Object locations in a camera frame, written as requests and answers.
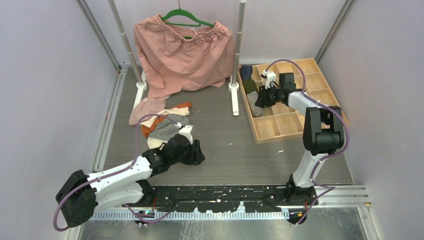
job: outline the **wooden organizer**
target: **wooden organizer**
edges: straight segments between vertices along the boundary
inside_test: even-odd
[[[318,64],[313,58],[299,59],[295,62],[302,68],[306,78],[306,92],[309,96],[319,100],[323,104],[329,106],[340,106],[330,89],[323,73],[321,72]],[[262,73],[269,64],[261,64],[253,66],[252,79],[255,81],[256,86],[259,87],[265,84],[261,79]],[[276,82],[278,83],[278,76],[280,73],[294,73],[294,81],[298,89],[302,88],[303,79],[298,68],[289,62],[278,62],[270,69],[277,75]],[[247,116],[253,131],[253,136],[257,144],[269,143],[283,139],[300,138],[303,135],[305,117],[297,112],[295,109],[277,103],[272,107],[266,107],[263,113],[254,117],[249,107],[249,102],[246,97],[246,92],[243,87],[240,74],[237,76],[238,83],[240,84],[241,95],[244,100],[244,105],[247,109]],[[343,113],[343,119],[349,126],[348,119]]]

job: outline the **concrete floor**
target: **concrete floor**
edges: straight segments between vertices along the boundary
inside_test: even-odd
[[[137,93],[136,77],[128,69],[104,169],[131,161],[135,154],[135,126],[128,120]],[[183,91],[166,100],[166,106],[190,101],[188,119],[195,127],[193,137],[200,140],[206,160],[198,166],[176,164],[149,179],[152,185],[255,185],[285,184],[302,159],[302,138],[255,144],[242,96],[238,96],[239,116],[233,116],[227,84],[189,92]],[[140,135],[140,153],[148,149]],[[343,156],[326,161],[317,181],[322,184],[352,184]]]

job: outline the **green hanger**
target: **green hanger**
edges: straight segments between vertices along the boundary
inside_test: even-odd
[[[191,14],[190,12],[181,9],[181,7],[180,7],[180,0],[178,0],[178,9],[171,10],[165,16],[163,16],[161,18],[161,20],[162,21],[165,21],[165,20],[168,20],[168,19],[170,19],[170,18],[172,18],[174,16],[184,16],[184,17],[187,17],[187,18],[193,20],[194,22],[196,22],[198,24],[173,23],[173,22],[165,22],[165,24],[167,24],[167,25],[176,25],[176,26],[186,26],[186,27],[200,27],[201,25],[205,25],[205,26],[209,26],[209,27],[214,27],[215,26],[212,23],[199,20],[193,14]],[[191,39],[192,37],[191,36],[185,36],[184,38]]]

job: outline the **white pole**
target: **white pole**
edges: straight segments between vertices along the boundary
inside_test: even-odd
[[[122,24],[117,6],[115,5],[115,1],[114,0],[108,0],[108,1],[109,1],[110,9],[112,10],[112,13],[113,13],[113,17],[115,18],[116,25],[118,26],[119,33],[122,38],[122,42],[125,45],[126,53],[128,54],[128,57],[131,60],[132,70],[134,70],[135,77],[137,78],[137,83],[136,83],[137,95],[135,96],[135,101],[133,106],[133,108],[135,108],[142,100],[144,90],[147,89],[146,77],[144,77],[145,76],[144,72],[143,72],[143,77],[140,74],[136,59],[134,58],[133,50],[131,49],[131,45],[130,45],[130,42],[128,41],[127,34],[125,33],[124,25]]]
[[[237,82],[237,75],[239,70],[239,59],[240,59],[240,47],[242,45],[242,32],[243,32],[243,21],[245,18],[245,5],[247,0],[240,0],[238,7],[238,23],[237,23],[237,36],[235,38],[235,55],[234,55],[234,69],[232,71],[231,81],[228,84],[228,90],[231,92],[232,102],[232,114],[234,116],[239,115],[239,100],[237,97],[237,91],[240,86]]]

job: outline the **pink garment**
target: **pink garment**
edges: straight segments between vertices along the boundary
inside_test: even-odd
[[[140,101],[137,106],[134,107],[134,109],[131,112],[131,116],[129,116],[129,122],[128,124],[130,126],[136,125],[137,122],[140,120],[141,117],[147,114],[157,114],[160,111],[165,109],[165,101],[167,100],[166,97],[160,97],[160,98],[151,98],[151,97],[145,97],[143,100]],[[147,121],[151,118],[151,116],[146,117],[143,121]]]
[[[135,25],[135,46],[146,74],[149,98],[220,87],[232,74],[235,42],[230,30],[215,22],[214,27],[196,32],[166,25],[160,15]]]

